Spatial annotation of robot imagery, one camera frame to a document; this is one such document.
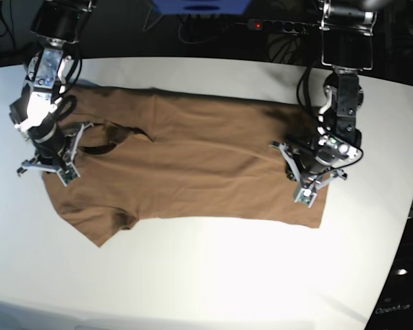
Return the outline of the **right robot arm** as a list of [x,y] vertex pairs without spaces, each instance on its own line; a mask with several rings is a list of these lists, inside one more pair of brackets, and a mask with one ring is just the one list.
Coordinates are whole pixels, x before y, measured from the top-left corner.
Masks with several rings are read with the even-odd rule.
[[75,171],[74,153],[87,125],[63,131],[60,122],[76,106],[69,91],[82,69],[78,42],[95,7],[95,1],[44,1],[32,22],[41,44],[25,65],[21,96],[10,105],[10,119],[35,154],[20,165],[18,175]]

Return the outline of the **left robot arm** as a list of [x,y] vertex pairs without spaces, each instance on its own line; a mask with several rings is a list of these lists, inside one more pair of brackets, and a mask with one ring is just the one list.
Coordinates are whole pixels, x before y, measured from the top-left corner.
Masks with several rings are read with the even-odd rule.
[[320,63],[332,72],[324,81],[326,102],[314,110],[310,101],[307,67],[299,81],[298,96],[303,110],[316,125],[307,142],[289,137],[285,158],[288,176],[304,188],[318,189],[330,179],[345,179],[344,168],[363,157],[361,132],[356,127],[357,111],[363,104],[359,72],[371,70],[373,27],[377,12],[367,10],[364,1],[320,1]]

